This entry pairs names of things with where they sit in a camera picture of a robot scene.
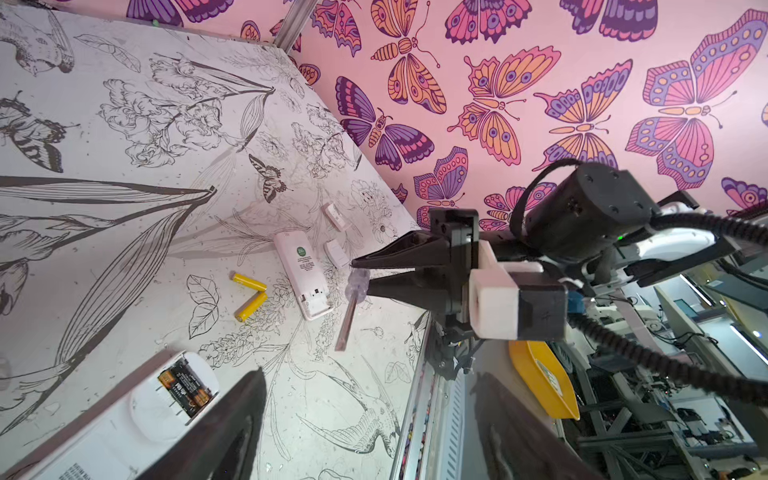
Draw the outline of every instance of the yellow tray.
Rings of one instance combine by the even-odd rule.
[[[579,420],[581,415],[571,379],[546,343],[512,340],[509,356],[550,417]]]

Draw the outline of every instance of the battery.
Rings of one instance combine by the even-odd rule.
[[[190,418],[210,402],[210,390],[192,373],[185,359],[164,370],[157,379]]]

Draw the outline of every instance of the pink wall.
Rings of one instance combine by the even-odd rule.
[[[140,18],[187,30],[272,41],[293,0],[41,0],[65,12],[100,18]]]
[[[615,162],[619,168],[631,170],[655,199],[672,193],[679,184],[705,207],[722,214],[765,200],[768,127],[763,123],[763,110],[768,102],[768,48],[760,49],[768,29],[765,2],[584,0],[593,9],[594,27],[581,34],[572,28],[574,16],[557,0],[530,2],[420,0],[417,4],[411,0],[410,5],[417,4],[415,11],[402,6],[399,13],[402,0],[375,0],[373,5],[370,0],[324,0],[316,8],[316,20],[310,19],[303,31],[303,50],[291,55],[299,64],[317,67],[320,78],[313,87],[340,119],[363,117],[344,123],[353,137],[359,136],[361,149],[372,162],[379,152],[382,164],[376,165],[377,170],[390,187],[397,189],[402,184],[408,191],[404,203],[414,215],[428,205],[430,197],[432,204],[447,197],[446,203],[481,212],[481,218],[487,219],[485,227],[500,225],[493,220],[505,219],[503,210],[513,206],[519,192],[508,189],[532,181],[534,170],[546,164],[545,151],[550,148],[550,158],[569,151],[568,156]],[[577,8],[581,0],[560,3],[577,4],[573,9],[581,12]],[[463,6],[472,9],[478,4],[488,8],[474,18]],[[497,13],[501,16],[493,16],[494,4],[500,5]],[[626,22],[616,8],[624,13],[633,9],[634,15],[629,16],[640,20]],[[743,17],[750,8],[758,11]],[[583,17],[589,17],[588,13],[579,17],[578,28],[585,29],[589,21]],[[456,16],[458,26],[449,37],[470,38],[470,24],[475,18],[475,35],[481,30],[478,37],[463,44],[447,38],[446,23]],[[397,38],[403,29],[409,30],[407,38],[417,38],[422,51],[412,49],[410,54],[418,61],[397,75],[393,68],[400,58],[408,57],[400,52],[407,51],[411,43]],[[482,30],[489,31],[487,40]],[[699,51],[705,38],[708,42]],[[388,44],[392,45],[379,50]],[[519,55],[517,63],[512,59],[511,67],[504,65],[509,55],[524,50],[531,54]],[[689,65],[694,52],[697,58]],[[485,63],[486,69],[472,70],[465,58],[475,66]],[[673,62],[680,63],[659,69]],[[502,74],[493,75],[493,68],[500,68]],[[472,86],[468,78],[471,71],[475,73]],[[697,82],[696,97],[694,82],[686,78],[698,71],[704,75]],[[367,106],[358,90],[339,77],[348,78],[374,108],[391,116],[386,118],[388,125],[404,124],[418,131],[398,127],[383,130],[384,137],[394,143],[400,139],[404,157],[396,154],[397,149],[386,138],[369,147]],[[418,81],[423,88],[417,88],[415,96],[399,97],[400,91],[408,91]],[[728,98],[733,91],[738,93]],[[560,98],[558,92],[565,95]],[[585,107],[577,96],[587,100]],[[570,110],[564,111],[569,99]],[[498,101],[506,103],[506,111],[494,108]],[[696,108],[705,104],[711,112],[696,114],[707,111]],[[661,108],[675,107],[687,109],[688,114],[672,115],[679,113],[675,110],[659,113]],[[564,113],[557,113],[558,108]],[[373,114],[380,116],[378,110]],[[453,127],[462,121],[462,115],[467,134],[462,134],[461,126]],[[472,121],[475,130],[470,128]],[[551,133],[555,129],[571,133]],[[562,149],[554,145],[575,134],[578,136],[561,144]],[[587,147],[578,148],[583,143]],[[669,156],[662,158],[661,167],[657,165],[659,151]],[[436,162],[447,157],[441,162],[442,169],[436,170]],[[557,182],[567,174],[559,170],[547,180]],[[417,195],[415,181],[426,198]],[[550,186],[542,185],[540,195],[551,190]]]

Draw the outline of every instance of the fluorescent light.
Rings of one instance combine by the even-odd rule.
[[[766,357],[764,357],[763,354],[760,353],[760,351],[756,349],[755,346],[752,345],[752,343],[749,340],[747,340],[746,337],[744,337],[744,335],[742,335],[741,332],[735,326],[731,325],[730,328],[739,336],[739,338],[741,338],[744,341],[744,343],[746,343],[748,347],[752,349],[753,352],[755,352],[757,356],[760,357],[761,360],[763,360],[763,362],[766,365],[768,365],[768,359],[766,359]]]
[[[698,296],[700,296],[700,297],[701,297],[701,299],[702,299],[704,302],[706,302],[706,303],[707,303],[707,305],[709,305],[709,306],[712,306],[712,302],[710,302],[710,299],[706,298],[706,297],[704,296],[704,294],[703,294],[703,293],[701,293],[701,290],[699,290],[699,289],[698,289],[698,288],[696,288],[696,287],[695,287],[695,286],[694,286],[694,285],[693,285],[691,282],[689,282],[689,281],[688,281],[688,279],[687,279],[687,278],[686,278],[686,277],[685,277],[685,276],[684,276],[682,273],[680,274],[680,278],[681,278],[681,279],[683,279],[683,281],[684,281],[685,283],[687,283],[687,284],[688,284],[688,286],[690,287],[690,289],[691,289],[691,290],[693,290],[694,292],[696,292],[696,294],[697,294]]]

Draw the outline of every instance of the yellow battery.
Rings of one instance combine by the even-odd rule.
[[[266,293],[259,293],[256,298],[253,299],[253,302],[249,303],[237,314],[237,319],[241,322],[245,322],[264,302],[266,302]]]
[[[260,292],[266,292],[266,284],[261,283],[258,280],[254,280],[252,278],[248,278],[245,275],[240,275],[239,273],[235,273],[232,276],[232,281],[237,282],[240,285],[245,285],[248,288],[252,288],[254,290],[259,290]]]

